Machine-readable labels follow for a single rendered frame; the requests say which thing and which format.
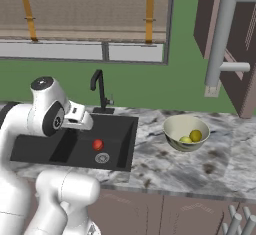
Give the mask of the grey framed window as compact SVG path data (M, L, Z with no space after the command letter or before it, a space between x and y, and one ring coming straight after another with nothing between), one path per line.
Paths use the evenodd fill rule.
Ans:
M40 40L34 21L27 21L28 39L1 39L0 58L82 60L93 62L165 63L168 61L173 0L168 11L166 41L155 43L147 34L144 42Z

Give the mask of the dark brown cabinet door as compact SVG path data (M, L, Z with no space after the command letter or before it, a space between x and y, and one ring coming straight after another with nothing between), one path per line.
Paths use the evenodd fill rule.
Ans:
M220 0L198 0L194 38L209 60ZM249 72L221 72L220 90L228 94L237 114L250 118L256 109L256 3L236 4L224 62L248 62Z

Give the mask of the cream patterned bowl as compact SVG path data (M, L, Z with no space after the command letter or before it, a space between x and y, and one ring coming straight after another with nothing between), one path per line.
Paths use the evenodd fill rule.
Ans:
M179 141L183 136L189 137L192 130L201 131L202 138L199 142L184 143ZM199 149L210 136L210 129L205 122L185 114L168 117L163 123L163 131L169 145L182 152Z

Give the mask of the brown base cabinet door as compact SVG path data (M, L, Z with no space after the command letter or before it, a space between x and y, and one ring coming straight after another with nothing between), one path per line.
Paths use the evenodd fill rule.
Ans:
M88 207L102 235L159 235L163 197L102 189Z
M239 214L243 206L251 207L256 215L256 199L164 195L158 202L159 235L224 235L222 225L231 223L230 205Z

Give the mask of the black sink tap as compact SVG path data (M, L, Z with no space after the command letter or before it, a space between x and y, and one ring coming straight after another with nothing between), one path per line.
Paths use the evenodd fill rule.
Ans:
M96 90L96 85L99 85L99 95L100 95L100 106L95 107L93 109L94 113L99 114L113 114L115 109L114 108L108 108L108 105L113 105L114 100L108 99L105 96L105 90L104 90L104 80L103 80L103 71L101 69L97 69L90 81L90 89L92 91Z

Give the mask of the beige window blind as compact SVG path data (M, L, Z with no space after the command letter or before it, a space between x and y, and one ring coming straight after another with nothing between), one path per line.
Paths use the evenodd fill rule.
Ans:
M28 39L34 21L40 40L166 41L171 0L0 0L0 38Z

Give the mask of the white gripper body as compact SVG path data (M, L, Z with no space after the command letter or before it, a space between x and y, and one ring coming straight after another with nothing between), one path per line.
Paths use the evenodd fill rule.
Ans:
M91 130L94 121L91 115L85 111L82 114L68 114L64 117L63 128L72 128L77 130Z

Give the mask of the black kitchen sink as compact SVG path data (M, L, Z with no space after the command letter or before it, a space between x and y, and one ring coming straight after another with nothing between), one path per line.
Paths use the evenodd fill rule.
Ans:
M48 164L113 171L131 171L137 117L93 114L91 130L62 128L52 137L20 135L11 160L32 164ZM96 151L95 139L104 147Z

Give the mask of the red onion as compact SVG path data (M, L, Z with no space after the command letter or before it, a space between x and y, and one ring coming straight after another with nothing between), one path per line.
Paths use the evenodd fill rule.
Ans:
M103 149L104 143L101 139L95 139L92 143L92 147L93 147L94 150L100 151L100 150Z

